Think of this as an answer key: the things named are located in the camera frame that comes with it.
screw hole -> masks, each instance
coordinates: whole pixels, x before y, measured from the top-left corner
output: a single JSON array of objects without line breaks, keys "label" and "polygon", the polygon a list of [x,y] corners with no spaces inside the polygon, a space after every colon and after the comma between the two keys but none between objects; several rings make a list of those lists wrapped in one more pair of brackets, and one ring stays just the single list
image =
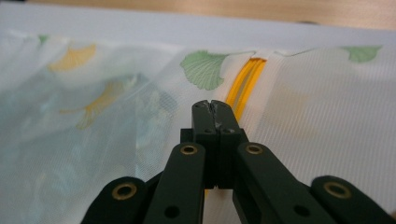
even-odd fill
[{"label": "screw hole", "polygon": [[180,151],[184,155],[193,155],[198,152],[198,148],[193,146],[184,146]]},{"label": "screw hole", "polygon": [[262,154],[262,148],[258,146],[247,146],[246,151],[253,155]]},{"label": "screw hole", "polygon": [[117,185],[113,191],[112,196],[115,200],[123,201],[134,197],[137,192],[137,187],[134,183],[122,183]]},{"label": "screw hole", "polygon": [[352,196],[350,190],[337,182],[327,182],[323,188],[332,196],[339,199],[348,199]]},{"label": "screw hole", "polygon": [[309,217],[311,215],[309,210],[302,205],[295,205],[294,212],[297,213],[297,215],[299,215],[301,217]]},{"label": "screw hole", "polygon": [[175,218],[175,217],[178,217],[178,215],[180,214],[180,211],[178,210],[178,207],[176,207],[176,206],[168,206],[165,209],[164,214],[166,217]]}]

zipper teeth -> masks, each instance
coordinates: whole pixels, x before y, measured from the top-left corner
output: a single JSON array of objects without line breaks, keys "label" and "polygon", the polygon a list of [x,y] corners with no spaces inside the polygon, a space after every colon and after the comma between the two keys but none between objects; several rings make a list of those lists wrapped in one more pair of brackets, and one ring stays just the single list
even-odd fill
[{"label": "zipper teeth", "polygon": [[238,121],[242,118],[248,98],[262,73],[265,63],[266,60],[264,59],[250,59],[242,67],[230,88],[226,103],[231,106]]}]

translucent fabric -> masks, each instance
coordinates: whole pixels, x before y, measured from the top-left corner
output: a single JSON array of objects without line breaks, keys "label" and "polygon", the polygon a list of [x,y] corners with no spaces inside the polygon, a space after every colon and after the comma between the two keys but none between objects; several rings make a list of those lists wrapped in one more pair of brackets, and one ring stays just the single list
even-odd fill
[{"label": "translucent fabric", "polygon": [[[306,184],[337,175],[394,210],[395,49],[189,49],[3,32],[1,222],[79,223],[110,181],[149,180],[190,128],[192,104],[228,99],[257,58],[263,70],[241,82],[252,91],[235,103],[250,141]],[[208,193],[205,222],[239,222],[223,193]]]}]

green leaf print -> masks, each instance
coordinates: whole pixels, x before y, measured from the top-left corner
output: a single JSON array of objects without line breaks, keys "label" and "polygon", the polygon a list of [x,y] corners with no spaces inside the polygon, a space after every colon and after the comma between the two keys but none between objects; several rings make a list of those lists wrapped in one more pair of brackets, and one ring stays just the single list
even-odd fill
[{"label": "green leaf print", "polygon": [[38,39],[40,40],[40,45],[43,45],[49,39],[49,37],[49,35],[39,35]]},{"label": "green leaf print", "polygon": [[186,56],[180,63],[184,69],[187,80],[196,85],[200,90],[214,90],[224,79],[221,78],[220,69],[224,59],[229,54],[211,54],[207,50],[198,50]]},{"label": "green leaf print", "polygon": [[376,57],[381,46],[344,47],[349,52],[349,60],[353,63],[367,63]]}]

wooden table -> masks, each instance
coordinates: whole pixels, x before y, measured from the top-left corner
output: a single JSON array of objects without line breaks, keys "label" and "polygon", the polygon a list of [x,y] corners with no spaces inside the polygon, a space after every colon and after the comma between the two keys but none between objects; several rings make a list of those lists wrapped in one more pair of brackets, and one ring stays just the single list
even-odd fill
[{"label": "wooden table", "polygon": [[396,0],[30,0],[268,21],[396,30]]}]

